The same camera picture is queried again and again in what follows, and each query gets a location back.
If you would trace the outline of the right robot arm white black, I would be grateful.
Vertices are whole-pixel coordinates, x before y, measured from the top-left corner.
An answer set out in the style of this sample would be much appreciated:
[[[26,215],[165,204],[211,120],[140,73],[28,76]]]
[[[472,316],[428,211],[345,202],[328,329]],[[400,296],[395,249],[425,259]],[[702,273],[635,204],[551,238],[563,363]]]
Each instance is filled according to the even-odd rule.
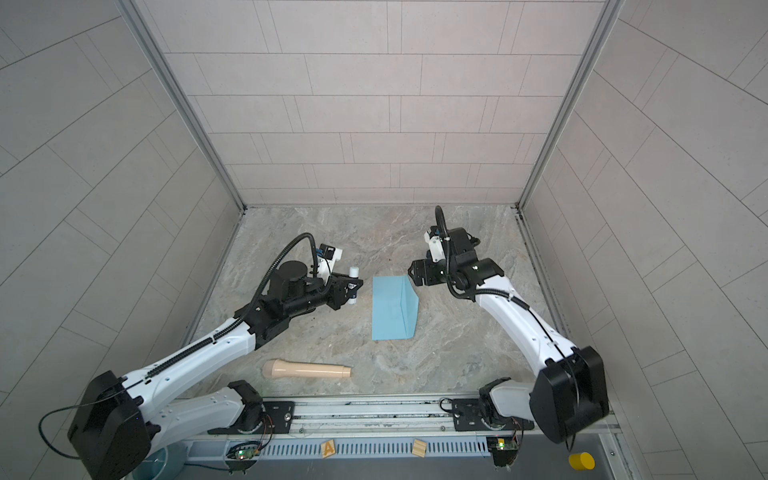
[[[518,346],[536,379],[524,387],[510,378],[478,391],[480,417],[499,429],[514,420],[534,423],[552,442],[572,447],[577,434],[609,414],[605,366],[592,347],[580,348],[543,319],[515,290],[501,267],[479,258],[479,238],[449,228],[442,207],[425,234],[429,253],[408,275],[417,286],[444,284],[458,300],[491,315]]]

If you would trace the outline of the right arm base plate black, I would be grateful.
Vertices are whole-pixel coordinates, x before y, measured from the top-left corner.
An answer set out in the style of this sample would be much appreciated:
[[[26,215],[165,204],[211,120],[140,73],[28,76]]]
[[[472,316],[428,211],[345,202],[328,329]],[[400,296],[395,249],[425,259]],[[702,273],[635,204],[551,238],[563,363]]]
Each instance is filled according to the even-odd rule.
[[[445,401],[449,406],[445,407],[440,404],[440,408],[452,417],[454,428],[458,432],[530,431],[535,429],[533,421],[519,417],[487,419],[481,412],[479,399],[445,399]]]

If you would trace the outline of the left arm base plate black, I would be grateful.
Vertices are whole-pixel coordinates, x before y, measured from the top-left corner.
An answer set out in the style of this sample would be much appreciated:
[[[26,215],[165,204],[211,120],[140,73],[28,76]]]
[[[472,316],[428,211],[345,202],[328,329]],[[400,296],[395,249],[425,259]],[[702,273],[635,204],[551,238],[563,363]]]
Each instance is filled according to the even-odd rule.
[[[242,434],[287,434],[294,417],[295,403],[291,401],[267,401],[247,404],[233,428]]]

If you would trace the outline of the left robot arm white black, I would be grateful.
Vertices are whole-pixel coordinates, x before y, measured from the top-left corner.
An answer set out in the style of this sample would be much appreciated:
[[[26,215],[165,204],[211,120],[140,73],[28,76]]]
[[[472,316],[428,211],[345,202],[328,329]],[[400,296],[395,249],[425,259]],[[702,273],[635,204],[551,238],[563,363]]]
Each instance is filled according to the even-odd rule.
[[[93,479],[121,479],[156,451],[208,431],[269,435],[274,423],[262,396],[244,380],[182,400],[180,394],[219,368],[284,332],[296,317],[338,310],[364,282],[353,267],[336,273],[334,249],[309,232],[292,239],[269,265],[250,301],[197,342],[123,376],[90,381],[67,431]]]

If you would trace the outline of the teal paper envelope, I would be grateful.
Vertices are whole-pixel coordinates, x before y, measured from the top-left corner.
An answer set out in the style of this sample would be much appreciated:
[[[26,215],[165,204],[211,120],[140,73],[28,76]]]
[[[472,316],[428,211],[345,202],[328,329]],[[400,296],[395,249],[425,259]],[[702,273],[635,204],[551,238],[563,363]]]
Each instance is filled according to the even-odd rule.
[[[372,339],[407,340],[415,334],[419,298],[408,276],[373,278]]]

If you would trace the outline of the blue white glue stick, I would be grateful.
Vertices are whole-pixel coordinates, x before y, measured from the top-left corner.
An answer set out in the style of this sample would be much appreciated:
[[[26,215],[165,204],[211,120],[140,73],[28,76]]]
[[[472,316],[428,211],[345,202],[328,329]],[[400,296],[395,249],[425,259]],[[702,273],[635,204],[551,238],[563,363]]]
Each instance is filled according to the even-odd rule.
[[[349,277],[351,280],[347,285],[347,304],[354,305],[357,303],[357,292],[361,286],[361,281],[359,280],[359,268],[350,267]]]

